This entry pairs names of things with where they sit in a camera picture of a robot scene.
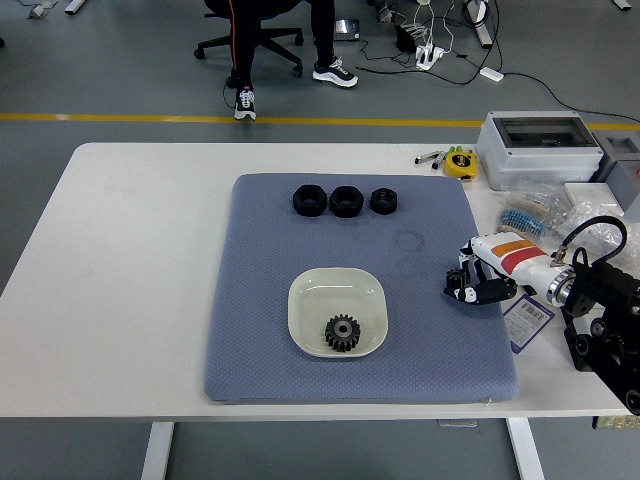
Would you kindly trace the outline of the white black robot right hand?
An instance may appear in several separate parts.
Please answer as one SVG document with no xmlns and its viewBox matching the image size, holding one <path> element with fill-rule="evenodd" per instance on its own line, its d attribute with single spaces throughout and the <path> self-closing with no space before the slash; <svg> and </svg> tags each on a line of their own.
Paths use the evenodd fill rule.
<svg viewBox="0 0 640 480">
<path fill-rule="evenodd" d="M 566 302 L 574 273 L 515 232 L 477 236 L 460 249 L 459 267 L 446 274 L 444 293 L 474 305 L 513 298 L 522 287 L 546 303 Z"/>
</svg>

